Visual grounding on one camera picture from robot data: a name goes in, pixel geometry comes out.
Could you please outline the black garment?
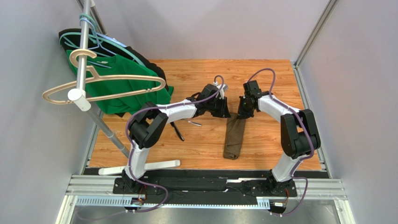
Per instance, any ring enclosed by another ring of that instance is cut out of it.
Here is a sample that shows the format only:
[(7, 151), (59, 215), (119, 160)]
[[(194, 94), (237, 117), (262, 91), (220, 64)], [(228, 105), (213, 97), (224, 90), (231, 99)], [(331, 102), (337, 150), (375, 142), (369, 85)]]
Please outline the black garment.
[[(58, 38), (59, 43), (64, 50), (75, 50), (79, 48), (78, 44), (80, 44), (81, 29), (69, 28), (62, 30), (58, 33)], [(89, 31), (88, 48), (94, 51), (98, 56), (123, 56), (154, 71), (158, 77), (166, 80), (165, 72), (157, 64), (150, 62), (132, 47), (113, 38), (100, 33), (96, 33), (94, 35), (92, 34), (92, 31)]]

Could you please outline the aluminium frame rail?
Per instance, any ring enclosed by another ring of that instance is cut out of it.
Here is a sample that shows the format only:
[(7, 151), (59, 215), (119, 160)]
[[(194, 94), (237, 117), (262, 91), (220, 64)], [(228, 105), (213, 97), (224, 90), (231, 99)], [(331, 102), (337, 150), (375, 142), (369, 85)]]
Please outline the aluminium frame rail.
[[(149, 177), (210, 177), (257, 180), (270, 176), (267, 170), (162, 169), (147, 172)], [(240, 192), (164, 192), (160, 195), (114, 194), (120, 175), (99, 175), (88, 168), (73, 175), (68, 184), (56, 222), (108, 223), (341, 223), (355, 222), (340, 179), (324, 171), (299, 171), (294, 181), (296, 197), (249, 196)]]

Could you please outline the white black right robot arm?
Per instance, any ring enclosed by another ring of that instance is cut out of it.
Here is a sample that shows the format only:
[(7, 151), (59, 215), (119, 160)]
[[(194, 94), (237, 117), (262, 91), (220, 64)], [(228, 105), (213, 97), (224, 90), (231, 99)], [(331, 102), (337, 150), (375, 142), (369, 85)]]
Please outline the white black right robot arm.
[(243, 88), (239, 119), (253, 117), (257, 111), (280, 123), (283, 153), (266, 180), (267, 191), (271, 195), (279, 195), (292, 185), (294, 172), (300, 163), (311, 158), (321, 145), (314, 113), (310, 109), (300, 110), (287, 105), (270, 91), (262, 91), (255, 80), (244, 83)]

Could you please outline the green t-shirt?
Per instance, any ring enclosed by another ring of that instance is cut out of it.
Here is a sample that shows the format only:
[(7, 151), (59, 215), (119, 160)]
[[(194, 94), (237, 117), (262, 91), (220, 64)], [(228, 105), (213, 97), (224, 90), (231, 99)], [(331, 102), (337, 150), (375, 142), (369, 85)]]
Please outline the green t-shirt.
[[(111, 57), (87, 58), (87, 65), (92, 65), (101, 76), (109, 75), (142, 75), (157, 77), (157, 74), (138, 63), (120, 55)], [(88, 83), (85, 91), (91, 97), (102, 97), (131, 91), (151, 89), (159, 85), (156, 81), (147, 80), (110, 80)], [(147, 92), (122, 98), (96, 101), (97, 106), (106, 114), (135, 113), (140, 110), (146, 102), (154, 104), (169, 104), (171, 102), (174, 87), (166, 85), (163, 89), (155, 92)]]

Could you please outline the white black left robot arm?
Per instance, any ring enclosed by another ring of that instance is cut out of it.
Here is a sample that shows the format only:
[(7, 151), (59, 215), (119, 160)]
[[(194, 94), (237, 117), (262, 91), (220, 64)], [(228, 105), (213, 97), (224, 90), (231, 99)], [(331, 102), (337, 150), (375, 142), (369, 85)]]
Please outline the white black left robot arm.
[(121, 175), (125, 186), (134, 189), (136, 180), (148, 170), (179, 167), (180, 160), (146, 163), (149, 150), (159, 141), (167, 124), (195, 118), (206, 112), (217, 118), (229, 118), (231, 115), (225, 97), (227, 89), (227, 84), (214, 82), (206, 85), (202, 92), (180, 102), (168, 105), (148, 102), (133, 114), (126, 126), (131, 150)]

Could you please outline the silver clothes rack pole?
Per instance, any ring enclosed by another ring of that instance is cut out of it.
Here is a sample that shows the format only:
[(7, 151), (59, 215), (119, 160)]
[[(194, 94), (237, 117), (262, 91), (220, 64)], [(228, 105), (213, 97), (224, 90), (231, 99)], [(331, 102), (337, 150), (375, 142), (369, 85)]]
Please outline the silver clothes rack pole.
[(94, 123), (102, 130), (102, 132), (113, 142), (113, 144), (122, 152), (124, 156), (128, 156), (129, 152), (125, 145), (118, 139), (115, 133), (106, 125), (106, 123), (102, 120), (102, 118), (93, 110), (90, 102), (85, 98), (85, 84), (86, 84), (86, 72), (87, 72), (87, 56), (88, 56), (88, 37), (90, 24), (93, 24), (89, 20), (91, 17), (91, 8), (92, 8), (92, 0), (83, 0), (81, 1), (83, 5), (82, 9), (82, 18), (81, 21), (81, 38), (79, 48), (83, 51), (82, 55), (78, 56), (78, 72), (77, 72), (77, 84), (76, 88), (71, 90), (68, 93), (68, 97), (70, 100), (74, 100), (74, 97), (77, 97), (75, 101), (76, 106), (81, 109), (81, 111), (85, 112)]

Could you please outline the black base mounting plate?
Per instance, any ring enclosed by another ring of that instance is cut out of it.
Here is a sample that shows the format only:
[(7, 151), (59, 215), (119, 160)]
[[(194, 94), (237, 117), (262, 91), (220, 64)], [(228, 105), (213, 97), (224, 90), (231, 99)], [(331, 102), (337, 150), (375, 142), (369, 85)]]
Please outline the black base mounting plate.
[(240, 192), (249, 196), (265, 197), (296, 197), (298, 195), (294, 182), (285, 187), (271, 190), (271, 184), (267, 179), (257, 180), (232, 180), (227, 178), (210, 177), (149, 177), (141, 179), (145, 185), (135, 181), (124, 180), (122, 177), (116, 178), (113, 186), (114, 194), (143, 194), (160, 195), (164, 191), (157, 186), (165, 187), (169, 192)]

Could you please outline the silver fork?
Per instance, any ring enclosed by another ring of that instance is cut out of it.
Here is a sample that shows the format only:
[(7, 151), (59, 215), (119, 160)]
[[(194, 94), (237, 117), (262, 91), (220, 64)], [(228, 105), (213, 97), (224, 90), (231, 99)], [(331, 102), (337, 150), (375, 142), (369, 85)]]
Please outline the silver fork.
[(186, 121), (186, 122), (188, 122), (188, 123), (190, 123), (190, 124), (192, 124), (192, 125), (202, 127), (202, 125), (201, 125), (200, 123), (193, 122), (193, 121), (190, 121), (190, 120), (188, 120), (188, 119), (182, 119), (182, 120), (184, 120), (184, 121)]

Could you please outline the beige plastic hanger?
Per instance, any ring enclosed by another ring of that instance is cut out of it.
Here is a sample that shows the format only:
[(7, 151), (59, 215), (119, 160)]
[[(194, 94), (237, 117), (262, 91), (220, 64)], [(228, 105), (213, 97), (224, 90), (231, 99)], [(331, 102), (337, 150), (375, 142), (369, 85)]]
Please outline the beige plastic hanger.
[[(97, 55), (90, 50), (76, 49), (66, 51), (72, 68), (77, 69), (78, 58), (87, 56), (95, 59)], [(166, 81), (154, 71), (139, 65), (123, 56), (100, 57), (110, 59), (113, 66), (102, 68), (93, 65), (86, 66), (85, 91), (90, 94), (88, 102), (111, 100), (114, 98), (131, 97), (165, 89)], [(56, 105), (65, 105), (77, 102), (77, 99), (54, 100), (50, 95), (76, 86), (77, 81), (69, 82), (43, 93), (43, 99)]]

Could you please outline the white rack base foot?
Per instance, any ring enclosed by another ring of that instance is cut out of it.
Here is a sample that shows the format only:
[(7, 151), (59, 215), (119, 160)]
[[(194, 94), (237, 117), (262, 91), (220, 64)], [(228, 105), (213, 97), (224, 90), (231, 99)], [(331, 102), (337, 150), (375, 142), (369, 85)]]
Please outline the white rack base foot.
[[(144, 174), (146, 171), (150, 171), (150, 170), (177, 168), (180, 166), (180, 164), (181, 164), (180, 160), (146, 163), (142, 173)], [(124, 168), (125, 168), (125, 166), (111, 167), (111, 168), (100, 168), (98, 171), (98, 174), (99, 175), (118, 175), (118, 174), (122, 173)]]

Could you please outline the brown cloth napkin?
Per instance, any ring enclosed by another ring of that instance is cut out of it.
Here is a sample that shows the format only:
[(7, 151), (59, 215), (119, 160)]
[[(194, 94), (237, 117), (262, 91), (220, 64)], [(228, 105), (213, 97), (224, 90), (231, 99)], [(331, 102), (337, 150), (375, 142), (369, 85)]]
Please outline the brown cloth napkin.
[(227, 119), (223, 157), (236, 160), (240, 156), (246, 119), (239, 119), (238, 114), (232, 112)]

